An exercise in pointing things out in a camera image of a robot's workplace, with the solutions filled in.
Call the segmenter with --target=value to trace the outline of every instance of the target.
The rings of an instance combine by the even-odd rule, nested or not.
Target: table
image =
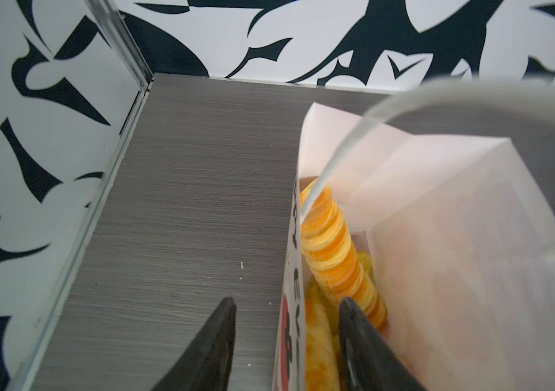
[[[33,389],[148,390],[225,296],[229,389],[269,389],[301,123],[312,102],[362,114],[383,98],[157,74]],[[457,107],[393,125],[512,137],[555,211],[553,129]]]

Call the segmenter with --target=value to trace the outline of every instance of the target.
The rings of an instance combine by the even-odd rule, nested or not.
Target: black and white patterned panel
[[[139,92],[82,1],[0,0],[0,390],[52,291]]]
[[[555,0],[116,0],[154,72],[406,90],[555,85]]]

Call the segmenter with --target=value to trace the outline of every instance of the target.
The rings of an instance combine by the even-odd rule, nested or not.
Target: bag handle
[[[350,149],[375,128],[401,114],[433,105],[478,105],[520,114],[555,125],[555,88],[528,83],[459,82],[438,79],[422,84],[416,90],[392,95],[370,108],[334,151],[328,164],[313,185],[301,210],[306,219],[314,202],[329,179],[336,173]]]

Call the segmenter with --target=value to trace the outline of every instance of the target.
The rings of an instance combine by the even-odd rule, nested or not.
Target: paper bag
[[[299,180],[320,175],[359,119],[313,104],[303,124],[273,390],[305,390]],[[379,123],[329,186],[371,252],[383,337],[424,387],[555,390],[555,217],[509,139]]]

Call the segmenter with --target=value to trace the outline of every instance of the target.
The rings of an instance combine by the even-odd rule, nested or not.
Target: wood grain surface
[[[382,98],[157,74],[33,389],[148,390],[232,296],[229,389],[268,390],[301,123]],[[555,210],[555,129],[475,108],[394,125],[512,137]]]

